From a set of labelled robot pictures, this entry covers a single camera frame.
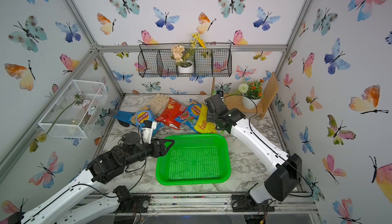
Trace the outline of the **yellow chip bag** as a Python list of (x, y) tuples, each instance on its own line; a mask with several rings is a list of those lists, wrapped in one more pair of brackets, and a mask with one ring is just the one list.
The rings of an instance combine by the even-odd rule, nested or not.
[(201, 112), (194, 129), (201, 134), (216, 134), (216, 125), (207, 121), (207, 106), (202, 104)]

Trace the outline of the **blue tomato chip bag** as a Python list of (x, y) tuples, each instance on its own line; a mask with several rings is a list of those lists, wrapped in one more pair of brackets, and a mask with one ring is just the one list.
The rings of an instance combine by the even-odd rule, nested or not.
[(190, 99), (189, 101), (190, 101), (189, 106), (184, 110), (182, 114), (180, 114), (175, 119), (175, 121), (189, 126), (190, 129), (192, 129), (197, 133), (195, 126), (197, 125), (201, 113), (202, 105), (199, 102), (194, 101), (192, 99)]

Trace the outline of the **blue lime chip bag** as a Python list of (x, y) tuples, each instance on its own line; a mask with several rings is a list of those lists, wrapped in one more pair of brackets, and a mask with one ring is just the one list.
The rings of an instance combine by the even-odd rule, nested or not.
[(156, 116), (150, 109), (147, 109), (134, 113), (129, 121), (133, 125), (142, 128), (145, 126), (146, 121), (156, 122)]

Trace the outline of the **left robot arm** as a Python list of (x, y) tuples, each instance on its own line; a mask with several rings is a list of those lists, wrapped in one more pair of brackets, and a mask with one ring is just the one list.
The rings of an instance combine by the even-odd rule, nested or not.
[(93, 159), (73, 181), (48, 200), (27, 212), (15, 212), (2, 220), (3, 224), (59, 224), (88, 223), (107, 213), (135, 209), (135, 199), (126, 186), (118, 186), (112, 195), (101, 194), (101, 198), (80, 208), (73, 207), (90, 193), (96, 191), (124, 173), (125, 169), (148, 157), (165, 156), (174, 140), (153, 138), (143, 141), (137, 132), (123, 135), (118, 145)]

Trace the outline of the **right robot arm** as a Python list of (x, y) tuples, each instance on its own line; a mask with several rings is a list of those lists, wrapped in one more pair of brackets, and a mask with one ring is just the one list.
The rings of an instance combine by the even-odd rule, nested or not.
[(302, 159), (289, 155), (271, 143), (250, 119), (237, 108), (229, 109), (218, 94), (204, 100), (207, 120), (215, 123), (220, 131), (226, 131), (243, 142), (261, 160), (270, 176), (262, 183), (255, 184), (244, 194), (232, 196), (234, 212), (269, 211), (273, 200), (284, 201), (288, 196), (300, 198), (292, 191), (304, 180)]

